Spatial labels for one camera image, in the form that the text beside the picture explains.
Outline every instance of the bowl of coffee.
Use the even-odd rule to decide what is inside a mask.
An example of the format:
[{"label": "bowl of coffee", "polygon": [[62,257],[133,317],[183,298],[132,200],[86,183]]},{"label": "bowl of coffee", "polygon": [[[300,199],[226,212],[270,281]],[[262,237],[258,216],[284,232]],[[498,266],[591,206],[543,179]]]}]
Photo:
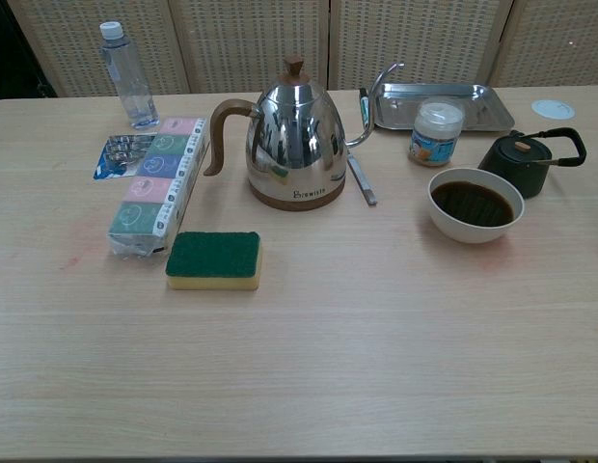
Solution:
[{"label": "bowl of coffee", "polygon": [[515,186],[480,169],[442,171],[430,180],[427,193],[436,227],[463,243],[496,239],[524,215],[524,199]]}]

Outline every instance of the wooden kettle base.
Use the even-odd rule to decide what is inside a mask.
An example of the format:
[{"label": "wooden kettle base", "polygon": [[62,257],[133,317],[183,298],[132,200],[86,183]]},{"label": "wooden kettle base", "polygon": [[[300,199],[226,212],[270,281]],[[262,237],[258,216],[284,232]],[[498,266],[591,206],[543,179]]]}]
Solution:
[{"label": "wooden kettle base", "polygon": [[321,207],[322,205],[326,205],[337,198],[341,190],[344,189],[344,184],[346,183],[346,178],[341,181],[340,186],[338,186],[334,191],[331,193],[326,194],[322,198],[318,198],[316,200],[308,200],[308,201],[282,201],[276,200],[275,198],[270,198],[268,196],[263,195],[260,193],[252,183],[250,183],[250,188],[252,189],[252,193],[256,196],[261,202],[270,205],[271,207],[275,207],[276,209],[281,210],[292,210],[292,211],[300,211],[300,210],[310,210],[316,209],[317,207]]}]

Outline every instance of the white bowl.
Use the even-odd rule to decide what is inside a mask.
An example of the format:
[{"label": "white bowl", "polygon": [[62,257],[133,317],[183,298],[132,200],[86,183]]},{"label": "white bowl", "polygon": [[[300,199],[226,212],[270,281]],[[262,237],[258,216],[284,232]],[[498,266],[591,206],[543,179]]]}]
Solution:
[{"label": "white bowl", "polygon": [[[513,208],[513,220],[500,227],[480,227],[457,220],[444,212],[434,202],[432,192],[439,186],[452,181],[468,181],[495,191]],[[515,224],[524,215],[524,199],[520,192],[502,177],[480,169],[447,169],[434,176],[427,185],[429,198],[429,212],[432,221],[438,229],[449,238],[463,243],[485,243],[503,235],[507,229]]]}]

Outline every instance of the wooden kettle handle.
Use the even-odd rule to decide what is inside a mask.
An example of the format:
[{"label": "wooden kettle handle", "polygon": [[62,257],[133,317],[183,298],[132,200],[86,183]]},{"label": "wooden kettle handle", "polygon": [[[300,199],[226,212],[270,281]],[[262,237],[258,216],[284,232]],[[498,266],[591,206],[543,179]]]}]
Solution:
[{"label": "wooden kettle handle", "polygon": [[258,117],[257,106],[245,99],[227,99],[222,101],[211,115],[211,165],[204,171],[205,176],[216,176],[224,167],[224,121],[231,114]]}]

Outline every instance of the white coaster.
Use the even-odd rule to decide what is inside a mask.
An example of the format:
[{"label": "white coaster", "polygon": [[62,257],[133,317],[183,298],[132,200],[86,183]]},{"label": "white coaster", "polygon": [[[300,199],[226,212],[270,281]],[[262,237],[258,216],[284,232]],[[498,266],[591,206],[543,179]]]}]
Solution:
[{"label": "white coaster", "polygon": [[532,110],[539,116],[548,119],[565,120],[576,115],[576,110],[563,101],[556,99],[538,99],[531,105]]}]

